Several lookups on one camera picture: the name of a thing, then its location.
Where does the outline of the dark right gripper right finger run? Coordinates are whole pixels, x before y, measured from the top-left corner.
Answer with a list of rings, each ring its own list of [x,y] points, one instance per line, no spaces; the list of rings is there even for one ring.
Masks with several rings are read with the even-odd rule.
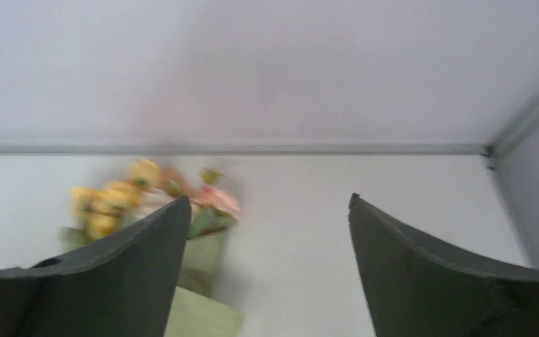
[[[539,270],[445,242],[358,194],[348,219],[377,336],[539,336]]]

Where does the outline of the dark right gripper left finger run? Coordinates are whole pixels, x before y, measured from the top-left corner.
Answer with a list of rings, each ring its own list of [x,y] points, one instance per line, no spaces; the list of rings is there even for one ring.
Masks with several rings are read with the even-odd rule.
[[[181,197],[79,249],[0,270],[0,336],[162,336],[191,217]]]

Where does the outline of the orange wrapping paper sheet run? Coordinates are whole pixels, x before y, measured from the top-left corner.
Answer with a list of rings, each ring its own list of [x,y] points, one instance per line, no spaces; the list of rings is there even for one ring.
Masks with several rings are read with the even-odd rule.
[[[238,336],[245,314],[213,299],[229,230],[188,239],[165,336]]]

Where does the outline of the yellow fake flower bunch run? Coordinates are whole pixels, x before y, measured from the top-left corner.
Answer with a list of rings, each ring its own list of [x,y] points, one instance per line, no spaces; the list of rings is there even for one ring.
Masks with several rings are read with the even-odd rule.
[[[165,194],[160,190],[160,167],[148,159],[133,163],[124,180],[111,180],[101,190],[73,187],[72,210],[87,242],[94,242],[121,229],[122,220],[151,197]]]

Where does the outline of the peach white fake flower bunch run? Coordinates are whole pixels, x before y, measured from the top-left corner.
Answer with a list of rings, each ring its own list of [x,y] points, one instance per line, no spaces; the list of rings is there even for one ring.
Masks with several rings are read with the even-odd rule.
[[[134,221],[140,220],[175,199],[187,196],[192,210],[188,239],[225,230],[238,223],[241,209],[232,194],[215,186],[223,177],[223,173],[205,168],[200,173],[200,185],[195,187],[179,170],[169,166],[162,175],[161,187],[143,192],[130,216]]]

